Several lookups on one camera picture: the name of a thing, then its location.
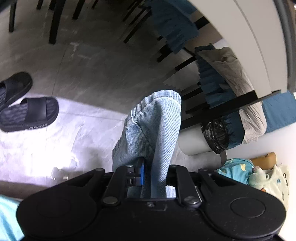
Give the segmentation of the teal patterned bed sheet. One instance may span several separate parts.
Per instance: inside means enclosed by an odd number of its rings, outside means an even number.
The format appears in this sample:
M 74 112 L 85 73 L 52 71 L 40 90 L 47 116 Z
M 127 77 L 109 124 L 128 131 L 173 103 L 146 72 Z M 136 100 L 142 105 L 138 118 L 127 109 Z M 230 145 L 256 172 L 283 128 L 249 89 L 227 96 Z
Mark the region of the teal patterned bed sheet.
M 224 165 L 215 170 L 218 174 L 248 185 L 248 179 L 253 173 L 254 164 L 250 160 L 234 158 L 228 159 Z

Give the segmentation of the white and black desk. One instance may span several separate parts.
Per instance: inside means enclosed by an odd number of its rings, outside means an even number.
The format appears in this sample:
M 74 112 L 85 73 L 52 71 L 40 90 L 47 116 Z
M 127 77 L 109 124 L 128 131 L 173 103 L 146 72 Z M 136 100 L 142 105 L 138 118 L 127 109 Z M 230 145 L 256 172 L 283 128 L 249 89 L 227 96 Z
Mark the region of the white and black desk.
M 295 1 L 192 1 L 224 38 L 253 86 L 210 109 L 227 114 L 280 92 L 295 92 Z

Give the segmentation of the light blue denim jeans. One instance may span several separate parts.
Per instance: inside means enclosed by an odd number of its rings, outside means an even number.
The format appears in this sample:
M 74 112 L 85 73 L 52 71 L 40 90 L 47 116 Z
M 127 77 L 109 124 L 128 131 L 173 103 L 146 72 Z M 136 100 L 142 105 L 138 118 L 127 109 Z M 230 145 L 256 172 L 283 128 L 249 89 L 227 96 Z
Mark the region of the light blue denim jeans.
M 160 90 L 145 97 L 128 114 L 122 135 L 112 151 L 112 169 L 133 165 L 145 158 L 144 184 L 132 187 L 132 198 L 173 198 L 176 190 L 166 185 L 171 158 L 181 124 L 181 97 Z

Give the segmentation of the green cartoon fleece blanket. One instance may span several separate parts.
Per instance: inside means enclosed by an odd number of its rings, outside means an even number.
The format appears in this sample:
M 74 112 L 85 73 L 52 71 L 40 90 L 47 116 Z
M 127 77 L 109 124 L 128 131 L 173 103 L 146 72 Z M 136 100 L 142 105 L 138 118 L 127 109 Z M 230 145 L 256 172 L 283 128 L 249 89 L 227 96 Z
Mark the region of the green cartoon fleece blanket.
M 288 210 L 290 172 L 287 165 L 263 170 L 256 166 L 248 178 L 248 185 L 279 199 Z

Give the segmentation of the black bin with bag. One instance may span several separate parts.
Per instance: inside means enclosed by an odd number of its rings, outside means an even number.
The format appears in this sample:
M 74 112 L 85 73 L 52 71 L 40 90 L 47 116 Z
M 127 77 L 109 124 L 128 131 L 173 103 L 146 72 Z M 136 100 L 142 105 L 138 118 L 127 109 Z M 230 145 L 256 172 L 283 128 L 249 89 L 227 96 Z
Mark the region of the black bin with bag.
M 221 154 L 229 145 L 226 123 L 221 118 L 201 122 L 202 134 L 215 154 Z

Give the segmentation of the blue quilted folding mattress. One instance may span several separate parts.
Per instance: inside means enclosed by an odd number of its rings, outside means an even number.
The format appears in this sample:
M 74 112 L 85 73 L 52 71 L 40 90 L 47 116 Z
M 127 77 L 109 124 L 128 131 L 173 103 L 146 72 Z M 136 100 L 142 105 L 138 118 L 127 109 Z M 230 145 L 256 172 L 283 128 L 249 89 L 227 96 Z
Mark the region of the blue quilted folding mattress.
M 289 91 L 263 100 L 262 108 L 267 123 L 265 133 L 270 133 L 295 123 L 295 96 Z

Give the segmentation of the black slide sandal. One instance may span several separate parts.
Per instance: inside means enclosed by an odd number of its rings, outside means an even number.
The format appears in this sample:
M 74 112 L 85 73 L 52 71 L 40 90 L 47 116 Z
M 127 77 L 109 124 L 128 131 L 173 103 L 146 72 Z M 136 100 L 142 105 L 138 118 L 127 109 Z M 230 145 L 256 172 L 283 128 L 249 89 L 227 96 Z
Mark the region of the black slide sandal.
M 24 96 L 32 85 L 32 77 L 27 72 L 15 73 L 8 79 L 1 81 L 1 110 Z
M 56 120 L 58 113 L 59 104 L 53 97 L 24 98 L 1 111 L 1 130 L 9 133 L 45 128 Z

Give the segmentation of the grey cloth on chair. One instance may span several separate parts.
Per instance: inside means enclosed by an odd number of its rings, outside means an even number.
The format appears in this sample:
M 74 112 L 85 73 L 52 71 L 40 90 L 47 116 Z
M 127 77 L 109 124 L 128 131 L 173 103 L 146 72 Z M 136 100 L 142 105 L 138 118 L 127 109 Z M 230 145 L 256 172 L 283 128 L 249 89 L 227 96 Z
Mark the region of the grey cloth on chair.
M 254 90 L 247 73 L 229 47 L 201 50 L 197 54 L 226 80 L 236 96 L 241 96 Z M 264 135 L 267 129 L 267 122 L 261 101 L 240 109 L 239 114 L 245 130 L 243 144 L 256 141 Z

